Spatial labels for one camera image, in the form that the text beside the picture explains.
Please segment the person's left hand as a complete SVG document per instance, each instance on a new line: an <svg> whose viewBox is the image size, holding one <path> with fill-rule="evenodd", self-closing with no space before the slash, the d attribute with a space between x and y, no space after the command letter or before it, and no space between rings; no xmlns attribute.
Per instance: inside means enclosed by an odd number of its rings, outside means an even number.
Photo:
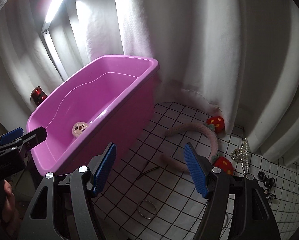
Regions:
<svg viewBox="0 0 299 240"><path fill-rule="evenodd" d="M5 202L2 210L2 224L11 239L18 239L21 219L19 211L15 207L15 196L10 183L4 180Z"/></svg>

